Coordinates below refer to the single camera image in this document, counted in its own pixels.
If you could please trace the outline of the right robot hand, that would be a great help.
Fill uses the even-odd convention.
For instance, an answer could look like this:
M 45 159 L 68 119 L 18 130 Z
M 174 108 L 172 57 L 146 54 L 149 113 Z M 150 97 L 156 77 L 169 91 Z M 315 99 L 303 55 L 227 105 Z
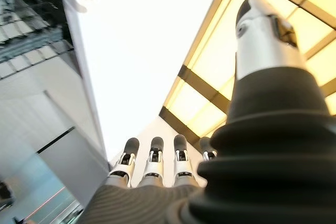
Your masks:
M 192 173 L 186 138 L 174 139 L 175 183 L 148 170 L 129 188 L 139 142 L 128 140 L 79 223 L 335 223 L 335 117 L 297 46 L 293 27 L 266 0 L 244 0 L 226 124 L 200 141 Z

